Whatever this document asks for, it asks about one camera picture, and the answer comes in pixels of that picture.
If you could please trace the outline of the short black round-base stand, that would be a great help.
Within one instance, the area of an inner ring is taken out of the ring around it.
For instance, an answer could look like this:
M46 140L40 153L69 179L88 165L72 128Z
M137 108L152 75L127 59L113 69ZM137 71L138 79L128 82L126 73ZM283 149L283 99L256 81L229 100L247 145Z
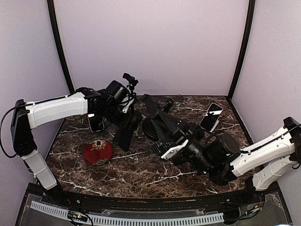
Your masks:
M168 99L162 106L159 106L157 102L155 102L152 97L148 94L144 94L141 97L141 101L146 106L146 111L150 114L149 117L145 118L142 123L142 130L145 134L145 136L152 140L152 141L158 141L158 135L155 130L155 127L153 126L151 122L151 116L153 114L156 114L158 110L162 110L166 113L169 113L170 108L173 106L174 101L172 99Z

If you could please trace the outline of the black smartphone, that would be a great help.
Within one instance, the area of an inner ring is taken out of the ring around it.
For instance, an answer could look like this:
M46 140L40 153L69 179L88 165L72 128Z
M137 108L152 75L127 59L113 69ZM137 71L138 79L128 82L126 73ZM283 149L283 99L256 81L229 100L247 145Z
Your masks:
M122 129L119 128L112 142L124 151L128 151L134 130L133 129Z

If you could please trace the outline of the tall black clamp phone stand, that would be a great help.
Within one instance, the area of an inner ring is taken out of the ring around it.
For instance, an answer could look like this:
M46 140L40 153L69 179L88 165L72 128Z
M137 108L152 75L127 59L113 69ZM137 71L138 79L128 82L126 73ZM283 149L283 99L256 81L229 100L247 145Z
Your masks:
M135 93L135 87L136 87L136 85L138 84L139 81L135 77L131 76L128 73L123 74L123 79L126 79L128 81L127 88L130 90L129 98L133 100L132 104L130 105L131 113L134 113L134 104L137 101L137 96L136 96L136 93Z

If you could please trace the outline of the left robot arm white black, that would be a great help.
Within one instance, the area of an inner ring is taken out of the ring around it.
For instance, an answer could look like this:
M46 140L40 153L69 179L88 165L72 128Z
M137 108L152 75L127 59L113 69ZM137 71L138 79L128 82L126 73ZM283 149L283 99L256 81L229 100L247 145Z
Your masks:
M81 87L66 96L25 102L20 99L8 110L12 113L10 132L14 155L21 157L25 165L48 191L48 198L56 205L66 202L66 194L61 191L60 183L38 151L32 130L53 121L77 115L88 115L91 129L103 130L108 122L118 127L113 143L124 151L129 150L134 130L142 120L142 114L134 109L137 101L135 87L138 80L129 74L123 78L126 86L113 80L106 88L94 90Z

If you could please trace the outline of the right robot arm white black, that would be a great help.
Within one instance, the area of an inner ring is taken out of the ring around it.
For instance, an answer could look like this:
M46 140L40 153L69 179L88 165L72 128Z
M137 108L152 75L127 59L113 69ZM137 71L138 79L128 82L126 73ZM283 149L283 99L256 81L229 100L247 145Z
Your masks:
M142 102L149 113L142 124L146 137L154 143L152 151L163 161L174 165L190 163L217 185L226 185L250 170L263 169L250 176L240 200L250 204L258 191L266 190L289 169L301 164L301 125L292 117L269 137L245 148L240 148L229 133L213 134L222 109L211 104L200 124L189 123L171 116L172 101L158 105L149 95Z

